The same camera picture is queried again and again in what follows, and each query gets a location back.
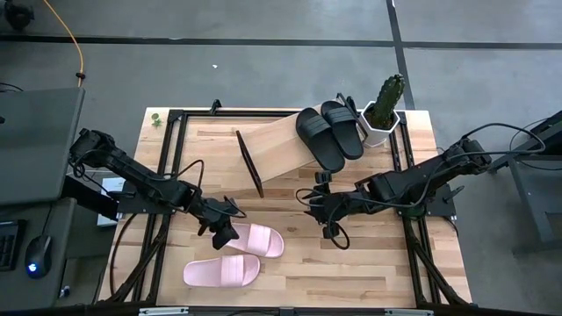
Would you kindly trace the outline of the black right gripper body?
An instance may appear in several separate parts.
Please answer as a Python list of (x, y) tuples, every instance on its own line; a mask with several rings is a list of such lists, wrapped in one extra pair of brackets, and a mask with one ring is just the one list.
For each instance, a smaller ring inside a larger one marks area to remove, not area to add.
[(349, 215), (355, 215), (365, 212), (365, 203), (356, 198), (362, 195), (358, 191), (337, 192), (332, 193), (329, 184), (332, 181), (330, 171), (320, 171), (315, 173), (315, 196), (324, 197), (325, 221), (318, 222), (322, 225), (322, 235), (324, 239), (333, 240), (340, 233), (344, 234), (346, 239), (349, 236), (343, 231), (338, 221)]

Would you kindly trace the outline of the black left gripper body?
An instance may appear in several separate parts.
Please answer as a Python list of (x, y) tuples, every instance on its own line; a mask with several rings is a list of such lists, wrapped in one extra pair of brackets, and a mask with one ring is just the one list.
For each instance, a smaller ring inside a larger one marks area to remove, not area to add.
[(188, 208), (199, 223), (198, 236), (202, 236), (206, 230), (215, 233), (226, 222), (231, 221), (233, 217), (237, 217), (240, 209), (232, 198), (226, 196), (222, 201), (208, 197), (194, 198)]

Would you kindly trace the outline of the pink slide sandal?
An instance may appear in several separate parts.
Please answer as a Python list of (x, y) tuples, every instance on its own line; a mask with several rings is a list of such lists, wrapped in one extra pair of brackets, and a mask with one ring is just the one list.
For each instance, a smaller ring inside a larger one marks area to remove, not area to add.
[(232, 224), (239, 238), (230, 240), (226, 246), (245, 253), (265, 258), (278, 258), (285, 251), (281, 234), (268, 226), (258, 224)]
[(191, 287), (241, 288), (257, 278), (260, 268), (255, 255), (224, 255), (187, 263), (183, 280)]

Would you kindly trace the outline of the black slide sandal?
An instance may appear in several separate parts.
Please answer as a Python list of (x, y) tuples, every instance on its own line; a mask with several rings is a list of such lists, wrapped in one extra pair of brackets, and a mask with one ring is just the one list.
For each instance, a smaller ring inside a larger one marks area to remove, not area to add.
[(332, 127), (314, 108), (305, 108), (298, 114), (296, 132), (324, 170), (335, 173), (343, 169), (345, 160)]
[(331, 126), (342, 155), (348, 160), (361, 158), (364, 148), (353, 113), (345, 105), (329, 100), (321, 105), (321, 116)]

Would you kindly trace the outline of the white plant pot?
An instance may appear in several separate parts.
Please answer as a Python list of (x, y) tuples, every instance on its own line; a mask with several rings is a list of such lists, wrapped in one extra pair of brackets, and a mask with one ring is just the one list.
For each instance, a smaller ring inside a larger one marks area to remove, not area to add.
[(364, 136), (363, 144), (365, 147), (377, 147), (382, 145), (400, 122), (398, 112), (393, 110), (393, 123), (389, 129), (378, 129), (370, 126), (366, 118), (366, 112), (372, 110), (375, 107), (375, 103), (375, 101), (370, 101), (359, 114), (359, 125)]

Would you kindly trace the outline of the black computer mouse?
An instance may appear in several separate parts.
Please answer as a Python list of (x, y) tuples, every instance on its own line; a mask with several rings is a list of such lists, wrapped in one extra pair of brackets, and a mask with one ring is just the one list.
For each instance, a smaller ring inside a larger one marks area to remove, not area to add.
[(49, 235), (33, 238), (25, 251), (25, 271), (32, 279), (45, 277), (52, 266), (53, 239)]

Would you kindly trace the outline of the grey desk panel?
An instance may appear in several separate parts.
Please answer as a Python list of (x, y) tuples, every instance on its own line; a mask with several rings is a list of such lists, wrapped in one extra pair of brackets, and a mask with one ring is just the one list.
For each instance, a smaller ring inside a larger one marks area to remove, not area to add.
[(83, 100), (81, 88), (0, 93), (0, 205), (61, 195)]

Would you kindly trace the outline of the black metal stand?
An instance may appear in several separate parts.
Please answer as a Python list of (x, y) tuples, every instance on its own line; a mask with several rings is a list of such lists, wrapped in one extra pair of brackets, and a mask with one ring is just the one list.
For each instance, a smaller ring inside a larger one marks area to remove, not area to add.
[(543, 140), (546, 149), (541, 154), (523, 155), (515, 151), (531, 150), (538, 143), (528, 139), (518, 147), (509, 145), (509, 152), (489, 169), (492, 174), (504, 167), (510, 169), (537, 231), (537, 240), (514, 249), (515, 255), (562, 250), (562, 111), (527, 127)]

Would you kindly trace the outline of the black keyboard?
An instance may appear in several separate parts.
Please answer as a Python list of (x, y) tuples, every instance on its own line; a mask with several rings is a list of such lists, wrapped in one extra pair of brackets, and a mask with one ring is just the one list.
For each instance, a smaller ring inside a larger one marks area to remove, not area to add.
[(0, 222), (0, 272), (15, 269), (24, 230), (22, 219)]

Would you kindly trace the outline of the dark grey desk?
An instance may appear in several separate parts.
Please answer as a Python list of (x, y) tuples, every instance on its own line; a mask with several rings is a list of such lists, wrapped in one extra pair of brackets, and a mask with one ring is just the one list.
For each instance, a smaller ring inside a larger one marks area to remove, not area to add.
[[(0, 272), (0, 311), (87, 305), (100, 291), (116, 226), (99, 226), (98, 215), (72, 199), (58, 203), (0, 207), (0, 222), (23, 219), (16, 267)], [(52, 268), (40, 279), (25, 273), (25, 250), (42, 234), (53, 239)], [(67, 298), (61, 288), (70, 287)]]

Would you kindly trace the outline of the black round object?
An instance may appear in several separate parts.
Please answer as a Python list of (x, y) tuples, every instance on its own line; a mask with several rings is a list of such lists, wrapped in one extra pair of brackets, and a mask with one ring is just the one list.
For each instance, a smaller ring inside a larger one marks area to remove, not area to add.
[(13, 30), (21, 32), (34, 20), (31, 6), (15, 4), (13, 0), (4, 0), (5, 19)]

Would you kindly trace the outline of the wooden shelf with black frame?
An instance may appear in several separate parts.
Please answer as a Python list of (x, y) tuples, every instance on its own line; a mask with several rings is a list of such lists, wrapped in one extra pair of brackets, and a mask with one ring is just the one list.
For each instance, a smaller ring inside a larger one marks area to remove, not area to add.
[(237, 190), (255, 189), (263, 194), (263, 184), (278, 176), (315, 162), (296, 132), (301, 108), (241, 108), (240, 115), (269, 121), (258, 127), (243, 127), (237, 136), (233, 174), (225, 184)]

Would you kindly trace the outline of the silver frame bracket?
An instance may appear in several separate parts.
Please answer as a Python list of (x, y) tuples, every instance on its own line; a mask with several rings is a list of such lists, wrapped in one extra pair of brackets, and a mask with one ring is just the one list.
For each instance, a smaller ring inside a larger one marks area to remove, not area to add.
[(385, 316), (435, 316), (433, 311), (421, 309), (385, 309)]
[(189, 316), (186, 306), (141, 308), (138, 316)]

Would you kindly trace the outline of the black metal rig frame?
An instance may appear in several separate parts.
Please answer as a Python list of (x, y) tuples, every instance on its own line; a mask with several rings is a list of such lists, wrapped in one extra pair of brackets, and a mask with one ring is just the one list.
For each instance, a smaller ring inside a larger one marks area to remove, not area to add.
[(285, 243), (281, 256), (261, 259), (247, 286), (192, 287), (184, 281), (187, 264), (233, 255), (234, 249), (213, 248), (212, 236), (201, 233), (191, 215), (175, 214), (164, 249), (159, 306), (414, 307), (403, 222), (396, 211), (345, 218), (343, 234), (331, 241), (299, 202), (313, 187), (316, 163), (264, 178), (261, 188), (254, 185), (239, 145), (251, 142), (256, 129), (284, 119), (286, 111), (184, 109), (171, 126), (154, 126), (154, 115), (165, 119), (169, 112), (147, 109), (133, 155), (137, 161), (151, 169), (179, 169), (206, 196), (233, 198), (246, 222), (278, 231)]

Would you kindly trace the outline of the black bracket bar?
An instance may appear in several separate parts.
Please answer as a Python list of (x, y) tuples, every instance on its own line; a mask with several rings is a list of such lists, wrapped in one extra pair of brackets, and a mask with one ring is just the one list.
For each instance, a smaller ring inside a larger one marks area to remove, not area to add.
[(117, 220), (117, 201), (93, 190), (73, 177), (65, 176), (61, 197), (73, 198), (80, 206), (108, 219)]

